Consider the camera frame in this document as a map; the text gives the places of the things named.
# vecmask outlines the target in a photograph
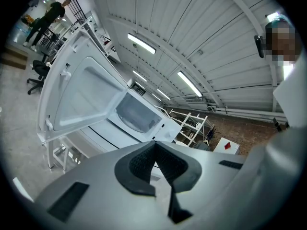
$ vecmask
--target white wire rack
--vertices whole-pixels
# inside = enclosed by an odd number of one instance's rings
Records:
[[[204,134],[204,126],[209,127],[210,130],[214,127],[213,124],[210,123],[210,121],[208,120],[208,116],[206,116],[205,118],[199,117],[199,114],[197,116],[192,116],[191,113],[189,114],[185,114],[185,113],[179,113],[179,112],[175,112],[173,111],[173,109],[170,111],[169,114],[174,113],[176,114],[176,116],[185,118],[184,121],[180,121],[177,118],[174,118],[171,116],[172,119],[174,119],[175,121],[177,121],[178,123],[181,124],[181,127],[187,127],[188,130],[188,135],[191,131],[194,131],[194,136],[190,137],[186,134],[183,133],[183,131],[180,131],[180,134],[182,134],[186,139],[189,140],[188,146],[192,145],[191,147],[193,147],[196,144],[196,141],[194,140],[196,138],[196,136],[202,135],[203,136],[203,140],[205,140],[205,137],[207,137],[207,135],[205,136]],[[187,121],[190,120],[193,123],[196,124],[196,127],[190,125],[187,123]]]

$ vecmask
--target white table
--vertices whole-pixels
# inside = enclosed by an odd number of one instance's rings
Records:
[[[225,149],[225,145],[230,142],[230,148]],[[216,145],[213,152],[221,152],[221,153],[227,153],[227,154],[239,154],[239,144],[236,144],[230,140],[227,140],[225,138],[221,138],[219,143]]]

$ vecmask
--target fluorescent light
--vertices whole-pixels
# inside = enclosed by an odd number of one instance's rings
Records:
[[[152,94],[155,98],[157,98],[159,101],[161,101],[158,97],[156,97],[154,94]]]
[[[135,81],[135,83],[137,84],[137,85],[139,85],[140,87],[142,87],[143,89],[145,89],[143,86],[141,86],[137,81]]]
[[[182,71],[177,73],[179,77],[183,79],[184,82],[197,94],[198,97],[202,97],[201,92],[195,87],[195,85],[187,78]]]
[[[269,14],[269,15],[267,16],[267,18],[268,18],[269,22],[272,22],[272,21],[275,20],[276,17],[278,17],[278,16],[279,16],[279,13],[275,12],[275,13]]]
[[[141,79],[143,79],[145,82],[147,82],[147,80],[145,78],[143,78],[139,73],[137,73],[136,71],[132,70],[134,74],[138,75]]]
[[[158,89],[158,91],[159,91],[162,95],[164,95],[167,99],[170,100],[170,98],[169,98],[166,94],[164,94],[161,90]]]
[[[149,44],[145,43],[144,41],[140,40],[139,38],[135,37],[134,35],[128,33],[128,38],[133,42],[137,43],[138,45],[142,46],[143,48],[147,49],[153,55],[155,54],[156,50],[151,47]]]
[[[290,73],[293,70],[293,64],[289,64],[288,66],[283,66],[283,79],[286,80],[286,78],[290,75]]]

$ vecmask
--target red object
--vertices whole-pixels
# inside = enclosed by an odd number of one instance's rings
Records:
[[[228,149],[228,148],[230,148],[231,146],[230,146],[230,142],[228,142],[226,145],[225,145],[225,150],[226,149]]]

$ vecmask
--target open cabinet door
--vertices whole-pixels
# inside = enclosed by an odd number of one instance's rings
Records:
[[[128,86],[97,47],[80,30],[64,46],[41,92],[37,133],[43,143],[108,117]]]

